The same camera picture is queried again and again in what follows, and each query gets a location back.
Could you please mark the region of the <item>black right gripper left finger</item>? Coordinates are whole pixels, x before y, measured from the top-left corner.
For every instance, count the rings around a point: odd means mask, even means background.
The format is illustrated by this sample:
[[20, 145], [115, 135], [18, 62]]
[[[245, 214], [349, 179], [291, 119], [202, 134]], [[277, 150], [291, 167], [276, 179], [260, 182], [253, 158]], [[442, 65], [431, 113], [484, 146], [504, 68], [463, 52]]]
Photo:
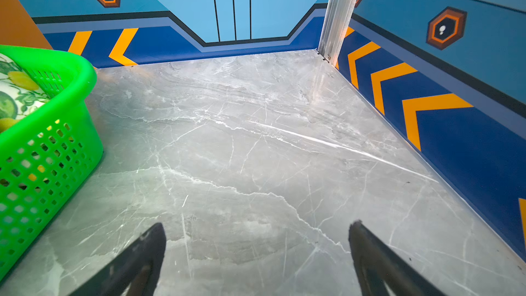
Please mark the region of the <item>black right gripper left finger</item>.
[[155, 223], [71, 295], [153, 295], [167, 237]]

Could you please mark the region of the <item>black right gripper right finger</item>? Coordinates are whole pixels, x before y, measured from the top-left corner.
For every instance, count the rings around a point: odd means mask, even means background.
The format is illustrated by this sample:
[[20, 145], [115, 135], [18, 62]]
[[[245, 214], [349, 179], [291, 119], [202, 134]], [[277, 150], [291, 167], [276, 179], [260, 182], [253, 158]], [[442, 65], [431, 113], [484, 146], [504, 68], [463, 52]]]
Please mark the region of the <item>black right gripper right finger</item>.
[[443, 295], [375, 236], [360, 220], [349, 227], [349, 245], [363, 295]]

